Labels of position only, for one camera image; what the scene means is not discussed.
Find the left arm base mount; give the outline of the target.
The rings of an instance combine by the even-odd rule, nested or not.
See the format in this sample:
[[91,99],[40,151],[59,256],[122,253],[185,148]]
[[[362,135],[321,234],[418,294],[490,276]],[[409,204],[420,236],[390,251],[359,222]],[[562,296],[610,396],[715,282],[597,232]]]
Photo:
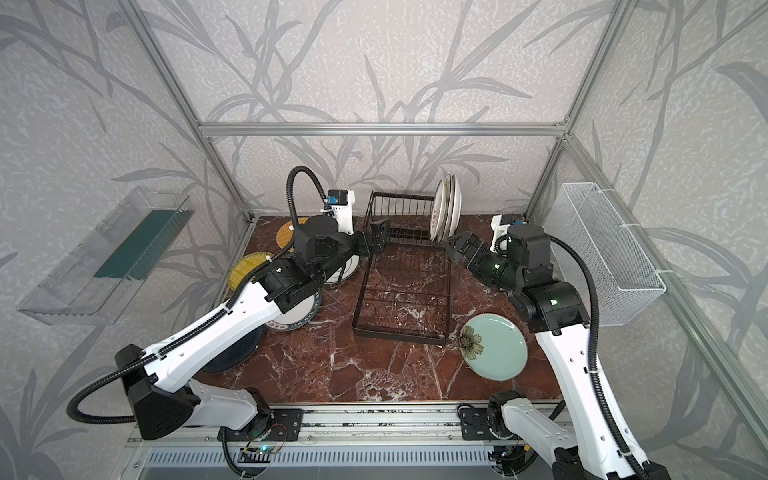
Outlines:
[[258,414],[241,430],[224,427],[217,439],[222,440],[226,435],[228,442],[296,442],[303,416],[304,410],[300,408],[272,409],[269,414]]

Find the aluminium front rail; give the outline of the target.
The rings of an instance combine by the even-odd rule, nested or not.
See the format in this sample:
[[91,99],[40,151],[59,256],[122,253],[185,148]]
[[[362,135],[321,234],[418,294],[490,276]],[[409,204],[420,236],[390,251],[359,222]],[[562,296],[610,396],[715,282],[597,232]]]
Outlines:
[[[458,446],[468,445],[516,445],[522,439],[464,440],[465,428],[457,414],[458,403],[436,402],[352,402],[352,403],[296,403],[273,404],[273,409],[301,409],[303,416],[294,442],[285,440],[252,442],[247,438],[230,441],[232,447],[257,450],[261,445],[288,447],[300,446]],[[198,447],[221,446],[218,428],[183,428],[154,441],[140,438],[138,428],[129,436],[129,447]]]

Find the sunburst plate teal rim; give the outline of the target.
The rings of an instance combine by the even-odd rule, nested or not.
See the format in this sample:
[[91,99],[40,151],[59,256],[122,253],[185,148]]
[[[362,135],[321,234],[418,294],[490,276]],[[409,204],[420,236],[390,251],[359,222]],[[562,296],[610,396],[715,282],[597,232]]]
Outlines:
[[453,198],[453,184],[454,179],[452,174],[448,174],[444,179],[444,212],[442,216],[442,223],[437,237],[438,242],[442,242],[447,236],[451,224],[452,217],[452,198]]

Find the light green flower plate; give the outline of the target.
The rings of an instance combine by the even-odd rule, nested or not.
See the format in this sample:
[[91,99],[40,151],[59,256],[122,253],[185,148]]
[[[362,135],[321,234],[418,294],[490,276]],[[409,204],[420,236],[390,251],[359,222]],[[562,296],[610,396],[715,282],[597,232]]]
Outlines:
[[460,331],[459,349],[474,373],[497,382],[518,376],[528,360],[526,340],[520,329],[495,313],[468,320]]

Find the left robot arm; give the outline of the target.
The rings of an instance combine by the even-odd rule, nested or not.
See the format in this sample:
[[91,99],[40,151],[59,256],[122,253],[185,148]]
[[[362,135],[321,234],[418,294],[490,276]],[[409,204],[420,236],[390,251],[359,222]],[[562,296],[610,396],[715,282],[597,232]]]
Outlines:
[[[118,369],[84,387],[69,401],[66,413],[82,424],[134,423],[145,440],[162,438],[182,427],[218,426],[232,431],[254,427],[270,417],[256,393],[205,385],[195,375],[216,357],[261,326],[311,299],[347,261],[384,251],[390,231],[387,219],[365,230],[349,226],[348,194],[318,193],[320,214],[301,223],[295,208],[298,175],[320,183],[306,166],[293,168],[286,180],[286,199],[293,236],[278,254],[249,271],[231,297],[176,334],[146,348],[129,345],[118,352]],[[101,388],[121,381],[131,414],[85,413],[81,403]]]

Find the black wire dish rack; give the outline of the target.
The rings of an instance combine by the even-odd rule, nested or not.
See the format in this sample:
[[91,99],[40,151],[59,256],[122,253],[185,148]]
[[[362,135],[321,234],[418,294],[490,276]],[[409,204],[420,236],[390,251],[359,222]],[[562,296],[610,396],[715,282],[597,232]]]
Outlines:
[[386,220],[386,248],[363,262],[352,321],[358,336],[444,346],[451,332],[452,264],[430,239],[431,196],[374,192],[363,225]]

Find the orange woven round plate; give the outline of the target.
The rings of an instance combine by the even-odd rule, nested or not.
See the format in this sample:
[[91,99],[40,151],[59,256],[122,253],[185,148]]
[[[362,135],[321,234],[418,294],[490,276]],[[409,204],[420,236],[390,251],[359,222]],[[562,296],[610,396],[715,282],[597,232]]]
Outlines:
[[293,240],[294,226],[291,221],[282,225],[276,234],[276,243],[280,249],[285,248]]

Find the yellow-green round plate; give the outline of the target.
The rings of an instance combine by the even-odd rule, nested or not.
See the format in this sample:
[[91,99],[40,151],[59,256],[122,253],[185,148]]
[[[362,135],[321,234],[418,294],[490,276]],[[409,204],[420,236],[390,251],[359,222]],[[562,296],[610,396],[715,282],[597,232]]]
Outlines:
[[254,252],[245,255],[241,258],[234,267],[230,270],[228,275],[228,287],[231,291],[235,291],[240,282],[245,276],[260,266],[261,264],[271,260],[274,254],[271,252]]

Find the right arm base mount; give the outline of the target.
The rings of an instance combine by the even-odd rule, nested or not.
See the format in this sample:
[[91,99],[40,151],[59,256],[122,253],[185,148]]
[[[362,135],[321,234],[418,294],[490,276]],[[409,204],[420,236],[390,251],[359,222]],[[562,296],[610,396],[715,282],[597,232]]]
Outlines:
[[509,432],[498,432],[493,429],[486,407],[460,403],[456,407],[462,439],[465,441],[494,441],[509,440],[513,435]]

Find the cream plate with plum blossoms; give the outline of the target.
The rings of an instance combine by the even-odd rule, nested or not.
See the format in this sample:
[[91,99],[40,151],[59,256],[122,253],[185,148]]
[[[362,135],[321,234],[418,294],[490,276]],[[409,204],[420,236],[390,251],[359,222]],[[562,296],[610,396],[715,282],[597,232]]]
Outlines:
[[448,236],[453,236],[458,228],[460,217],[461,217],[461,207],[462,207],[462,193],[459,185],[459,181],[455,175],[452,175],[453,180],[453,207],[451,211],[451,224],[450,224],[450,230],[448,233]]

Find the white plate cloud emblem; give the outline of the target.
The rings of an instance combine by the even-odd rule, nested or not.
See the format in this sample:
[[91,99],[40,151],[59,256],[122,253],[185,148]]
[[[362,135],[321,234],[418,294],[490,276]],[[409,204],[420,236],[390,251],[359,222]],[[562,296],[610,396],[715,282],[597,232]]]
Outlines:
[[334,272],[330,277],[325,280],[325,284],[339,284],[346,279],[350,278],[358,269],[360,263],[360,257],[358,255],[351,256],[343,267]]

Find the clear plastic wall tray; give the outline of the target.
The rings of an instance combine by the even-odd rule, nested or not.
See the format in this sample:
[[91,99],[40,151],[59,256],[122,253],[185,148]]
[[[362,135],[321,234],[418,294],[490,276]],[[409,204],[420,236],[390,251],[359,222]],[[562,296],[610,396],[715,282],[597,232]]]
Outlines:
[[134,188],[18,311],[51,326],[115,323],[193,214],[186,193]]

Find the white plate dark green rim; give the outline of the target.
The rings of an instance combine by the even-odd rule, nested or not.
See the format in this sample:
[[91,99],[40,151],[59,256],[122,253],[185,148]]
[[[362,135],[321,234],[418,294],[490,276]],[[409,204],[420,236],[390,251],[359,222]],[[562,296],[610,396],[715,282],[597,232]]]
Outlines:
[[289,312],[282,314],[265,324],[268,329],[280,332],[297,330],[308,324],[318,313],[322,304],[322,293],[308,297]]

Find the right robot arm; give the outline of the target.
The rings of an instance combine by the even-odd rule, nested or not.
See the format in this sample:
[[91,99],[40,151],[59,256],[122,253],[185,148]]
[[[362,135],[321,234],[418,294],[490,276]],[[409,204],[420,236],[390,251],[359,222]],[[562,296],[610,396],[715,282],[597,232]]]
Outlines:
[[469,231],[442,244],[453,262],[503,293],[527,322],[573,425],[565,430],[527,398],[505,394],[489,411],[502,432],[524,440],[556,479],[669,478],[632,434],[603,373],[597,289],[579,254],[528,223],[509,223],[492,244]]

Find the dark blue plate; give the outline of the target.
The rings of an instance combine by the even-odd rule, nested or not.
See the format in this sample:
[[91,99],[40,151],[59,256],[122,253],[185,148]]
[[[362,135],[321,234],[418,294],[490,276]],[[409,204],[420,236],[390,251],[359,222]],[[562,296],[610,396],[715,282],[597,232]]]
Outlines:
[[263,340],[265,330],[266,327],[261,326],[251,331],[213,358],[201,371],[208,374],[220,374],[241,365],[257,351]]

